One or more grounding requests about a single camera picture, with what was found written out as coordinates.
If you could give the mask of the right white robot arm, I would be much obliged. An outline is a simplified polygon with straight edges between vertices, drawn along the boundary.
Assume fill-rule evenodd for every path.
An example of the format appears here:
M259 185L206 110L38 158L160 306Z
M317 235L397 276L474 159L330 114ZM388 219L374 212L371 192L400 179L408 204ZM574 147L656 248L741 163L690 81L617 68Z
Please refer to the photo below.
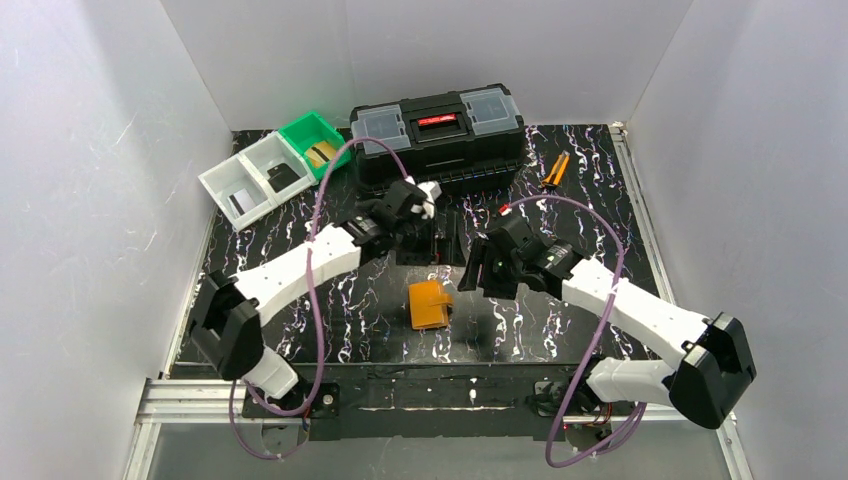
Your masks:
M576 387L588 402L670 406L696 425L717 429L757 376L737 318L708 318L616 280L600 261L508 214L473 239L458 288L512 300L521 284L594 314L614 291L609 323L656 354L654 360L590 359Z

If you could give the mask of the orange card holder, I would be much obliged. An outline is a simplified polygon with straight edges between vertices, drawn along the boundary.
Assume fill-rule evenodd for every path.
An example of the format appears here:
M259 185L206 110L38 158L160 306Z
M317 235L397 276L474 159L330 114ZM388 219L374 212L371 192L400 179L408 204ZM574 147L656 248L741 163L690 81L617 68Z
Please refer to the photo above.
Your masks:
M449 325L453 297L436 280L408 286L411 327L415 330L445 328Z

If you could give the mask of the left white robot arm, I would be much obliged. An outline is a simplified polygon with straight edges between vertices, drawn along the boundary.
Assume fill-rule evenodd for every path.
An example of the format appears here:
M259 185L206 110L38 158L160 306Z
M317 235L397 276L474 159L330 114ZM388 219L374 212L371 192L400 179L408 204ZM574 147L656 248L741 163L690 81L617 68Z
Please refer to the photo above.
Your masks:
M299 375L265 343L262 329L287 305L307 295L316 306L318 286L391 252L400 264L463 264L457 236L436 236L440 195L435 181L395 181L382 197L314 228L302 244L259 267L207 274L189 315L190 339L222 379L242 380L275 400L285 397Z

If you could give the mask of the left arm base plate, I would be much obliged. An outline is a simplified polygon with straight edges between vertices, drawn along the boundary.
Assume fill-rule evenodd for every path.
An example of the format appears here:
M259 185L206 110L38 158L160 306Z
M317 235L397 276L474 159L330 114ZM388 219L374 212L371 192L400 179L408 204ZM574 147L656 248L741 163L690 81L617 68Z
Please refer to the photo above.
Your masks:
M294 410L299 407L307 398L311 389L311 385L300 385L286 394L281 399L274 399L258 390L257 396L262 398L268 405L272 406L269 410L261 405L261 403L247 393L242 406L242 415L244 418L274 418L279 417L275 410ZM336 383L322 383L315 399L312 401L309 408L305 409L301 416L308 419L329 419L335 418L339 414L340 405L340 387Z

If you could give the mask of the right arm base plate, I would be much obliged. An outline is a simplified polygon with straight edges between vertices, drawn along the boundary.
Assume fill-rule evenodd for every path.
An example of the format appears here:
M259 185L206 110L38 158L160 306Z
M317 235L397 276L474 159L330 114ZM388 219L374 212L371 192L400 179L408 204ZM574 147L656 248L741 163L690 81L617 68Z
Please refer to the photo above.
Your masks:
M568 383L562 381L535 382L532 393L525 398L525 403L537 415L553 417L563 402L567 387ZM600 421L607 417L630 415L635 408L636 404L633 402L603 402L581 382L566 407L565 416L588 416L590 420Z

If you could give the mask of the gold card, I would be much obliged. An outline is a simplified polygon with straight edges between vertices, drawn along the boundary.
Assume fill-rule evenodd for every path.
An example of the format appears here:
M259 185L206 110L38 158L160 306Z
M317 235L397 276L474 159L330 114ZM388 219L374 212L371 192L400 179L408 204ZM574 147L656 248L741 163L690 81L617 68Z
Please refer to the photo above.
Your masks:
M306 150L306 157L313 168L319 169L329 163L336 153L337 149L331 143L322 140L314 143Z

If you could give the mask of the silver white credit card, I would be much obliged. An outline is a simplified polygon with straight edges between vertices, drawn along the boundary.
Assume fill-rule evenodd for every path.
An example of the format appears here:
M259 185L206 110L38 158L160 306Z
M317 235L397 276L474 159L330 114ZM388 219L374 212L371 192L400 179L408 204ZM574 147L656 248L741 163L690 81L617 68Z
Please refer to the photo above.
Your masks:
M239 217L244 216L256 207L256 202L254 201L251 192L246 188L230 194L228 199L233 211Z

